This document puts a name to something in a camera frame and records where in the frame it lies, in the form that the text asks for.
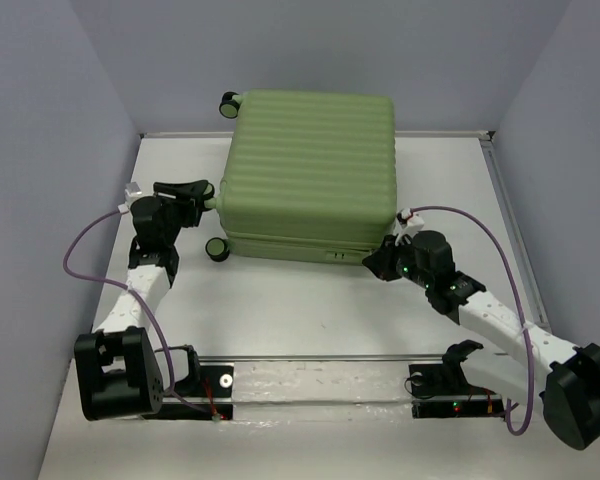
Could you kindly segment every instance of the black caster wheel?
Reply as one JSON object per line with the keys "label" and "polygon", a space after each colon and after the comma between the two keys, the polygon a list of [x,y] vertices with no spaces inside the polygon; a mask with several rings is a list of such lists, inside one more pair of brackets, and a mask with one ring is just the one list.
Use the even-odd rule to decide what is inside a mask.
{"label": "black caster wheel", "polygon": [[224,238],[212,238],[204,246],[204,250],[214,262],[224,262],[229,258],[229,244]]}
{"label": "black caster wheel", "polygon": [[222,101],[220,102],[220,115],[224,118],[236,118],[238,116],[238,110],[240,110],[240,104],[236,102],[233,97],[237,95],[235,92],[226,92],[222,95]]}

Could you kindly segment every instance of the white tabletop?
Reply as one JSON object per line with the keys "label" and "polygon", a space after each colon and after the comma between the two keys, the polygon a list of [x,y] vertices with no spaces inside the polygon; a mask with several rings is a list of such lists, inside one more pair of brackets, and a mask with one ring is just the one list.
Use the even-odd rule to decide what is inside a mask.
{"label": "white tabletop", "polygon": [[[229,139],[145,139],[133,179],[206,178],[217,184]],[[443,204],[481,218],[512,246],[479,142],[399,138],[399,203]],[[458,268],[512,304],[489,240],[463,218],[424,215],[444,232]],[[108,275],[123,279],[133,235],[125,218]],[[204,243],[217,216],[178,239],[180,272],[157,316],[172,345],[206,356],[356,356],[441,353],[479,338],[435,314],[407,282],[384,284],[363,268],[230,257],[214,264]],[[519,281],[518,268],[513,265]],[[103,292],[96,325],[118,292]],[[532,310],[523,292],[527,314]],[[41,479],[421,478],[600,480],[600,442],[562,445],[539,417],[521,438],[496,419],[413,420],[404,362],[236,363],[236,420],[101,421],[82,416],[72,363]]]}
{"label": "white tabletop", "polygon": [[[229,145],[229,138],[144,139],[133,180],[147,191],[154,181],[204,178],[218,185]],[[398,138],[396,157],[398,205],[452,205],[473,213],[502,242],[520,284],[478,140]],[[501,261],[482,231],[450,213],[422,215],[428,228],[447,236],[458,269],[513,305]],[[133,235],[131,219],[124,218],[109,277],[126,277]],[[176,244],[180,270],[157,311],[167,339],[175,344],[190,343],[201,355],[428,354],[444,352],[466,338],[483,341],[433,311],[415,285],[380,282],[363,267],[237,256],[213,263],[204,244],[222,235],[215,212],[205,214],[199,228],[180,233]],[[96,325],[118,293],[114,287],[105,287]],[[522,301],[527,316],[535,318],[524,291]]]}

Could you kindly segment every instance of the green suitcase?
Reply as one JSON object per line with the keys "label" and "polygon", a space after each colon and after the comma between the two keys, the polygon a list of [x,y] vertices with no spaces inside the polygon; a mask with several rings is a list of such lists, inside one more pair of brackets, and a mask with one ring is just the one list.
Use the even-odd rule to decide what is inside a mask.
{"label": "green suitcase", "polygon": [[360,264],[380,245],[396,214],[391,99],[251,90],[220,112],[237,117],[211,202],[230,252]]}

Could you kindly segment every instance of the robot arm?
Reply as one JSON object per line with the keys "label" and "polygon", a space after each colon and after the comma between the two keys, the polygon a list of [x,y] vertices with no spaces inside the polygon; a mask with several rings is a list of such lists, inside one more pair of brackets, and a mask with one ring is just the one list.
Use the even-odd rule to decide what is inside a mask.
{"label": "robot arm", "polygon": [[127,187],[136,231],[127,288],[97,330],[80,335],[74,345],[82,411],[88,420],[156,413],[162,405],[163,375],[147,335],[150,315],[178,272],[175,241],[180,230],[199,225],[214,192],[206,180],[155,183],[153,188],[154,195],[142,196],[137,185]]}
{"label": "robot arm", "polygon": [[[456,270],[444,235],[421,231],[419,219],[401,223],[402,231],[385,237],[363,264],[381,280],[406,278],[420,285],[434,310],[508,353],[513,360],[485,362],[480,352],[471,359],[471,352],[482,347],[478,344],[460,355],[456,365],[468,381],[527,403],[521,395],[526,392],[527,350],[516,314],[480,282]],[[529,322],[524,329],[531,340],[544,419],[564,443],[582,450],[600,436],[600,347],[578,347]]]}

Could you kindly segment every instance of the gray wall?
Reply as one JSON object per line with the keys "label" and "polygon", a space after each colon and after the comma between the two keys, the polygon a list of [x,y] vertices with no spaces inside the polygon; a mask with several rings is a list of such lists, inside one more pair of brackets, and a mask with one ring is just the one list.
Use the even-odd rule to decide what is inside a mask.
{"label": "gray wall", "polygon": [[381,93],[399,129],[495,129],[568,0],[71,0],[143,132],[229,130],[225,90]]}
{"label": "gray wall", "polygon": [[496,134],[551,325],[600,344],[600,0],[575,0]]}
{"label": "gray wall", "polygon": [[[120,201],[137,144],[69,3],[0,0],[0,480],[37,478],[99,295],[64,275],[62,255]],[[115,227],[85,241],[76,268],[105,271]]]}

